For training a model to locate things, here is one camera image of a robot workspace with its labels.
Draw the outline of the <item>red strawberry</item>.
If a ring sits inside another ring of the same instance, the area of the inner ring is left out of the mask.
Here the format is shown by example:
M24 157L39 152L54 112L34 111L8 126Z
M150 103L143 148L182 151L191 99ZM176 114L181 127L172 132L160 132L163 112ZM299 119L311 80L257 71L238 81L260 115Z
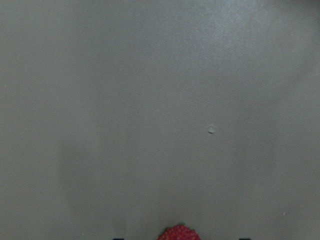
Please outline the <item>red strawberry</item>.
M199 234L184 223L166 227L156 240L201 240Z

